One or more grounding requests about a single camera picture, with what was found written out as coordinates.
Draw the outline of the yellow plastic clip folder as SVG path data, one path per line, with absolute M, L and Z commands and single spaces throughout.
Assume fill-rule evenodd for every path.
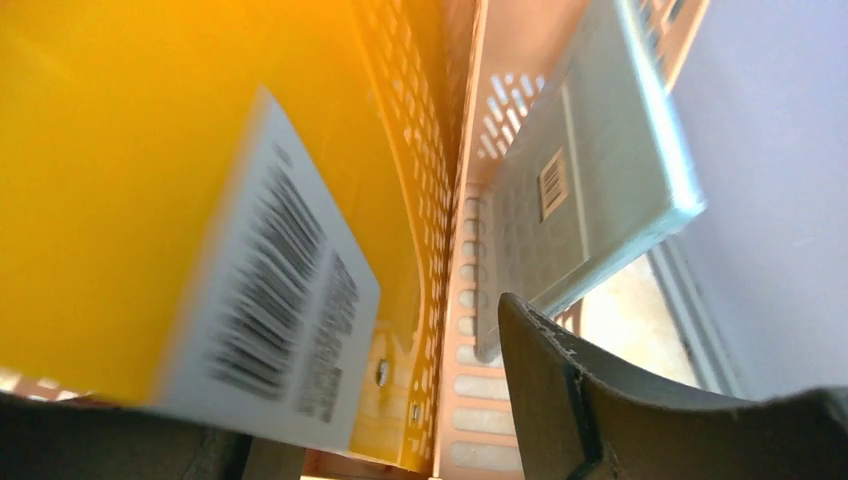
M 1 474 L 243 433 L 423 472 L 444 308 L 428 1 L 5 1 Z

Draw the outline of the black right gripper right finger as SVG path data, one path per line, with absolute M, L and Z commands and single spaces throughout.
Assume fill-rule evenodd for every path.
M 847 391 L 764 401 L 661 377 L 500 297 L 511 410 L 528 479 L 843 479 Z

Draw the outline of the light blue hardcover book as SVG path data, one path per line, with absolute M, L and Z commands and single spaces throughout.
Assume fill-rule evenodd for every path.
M 549 315 L 705 207 L 671 98 L 703 1 L 483 1 L 462 156 L 481 197 L 475 354 L 497 299 Z

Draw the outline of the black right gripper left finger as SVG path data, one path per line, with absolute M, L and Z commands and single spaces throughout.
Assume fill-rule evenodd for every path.
M 1 396 L 4 479 L 297 479 L 302 447 L 120 407 Z

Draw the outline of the beige plastic file organizer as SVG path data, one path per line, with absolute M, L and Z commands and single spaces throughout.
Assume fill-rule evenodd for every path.
M 448 422 L 475 309 L 462 156 L 483 1 L 5 1 L 1 396 L 141 411 L 237 176 L 282 102 L 382 289 L 386 387 L 305 468 L 463 479 Z

